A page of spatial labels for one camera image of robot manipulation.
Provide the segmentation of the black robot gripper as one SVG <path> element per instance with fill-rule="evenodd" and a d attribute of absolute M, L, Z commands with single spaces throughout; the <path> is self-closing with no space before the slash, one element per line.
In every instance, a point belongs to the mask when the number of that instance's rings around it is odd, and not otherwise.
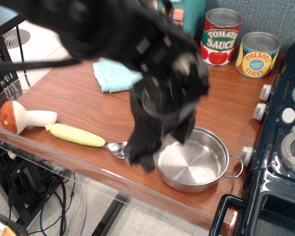
<path fill-rule="evenodd" d="M 154 153 L 167 135 L 181 144 L 195 125 L 196 104 L 209 89 L 209 68 L 199 55 L 183 54 L 158 77 L 148 74 L 130 91 L 134 131 L 124 149 L 125 161 L 154 170 Z"/>

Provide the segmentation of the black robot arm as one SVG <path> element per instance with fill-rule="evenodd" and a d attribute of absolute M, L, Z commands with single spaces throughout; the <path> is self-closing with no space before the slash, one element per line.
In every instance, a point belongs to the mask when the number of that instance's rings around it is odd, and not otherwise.
<path fill-rule="evenodd" d="M 106 58 L 141 72 L 130 89 L 134 131 L 124 149 L 128 164 L 154 168 L 167 135 L 184 143 L 196 104 L 209 89 L 209 68 L 196 42 L 147 0 L 0 0 L 0 6 L 59 35 L 66 65 Z"/>

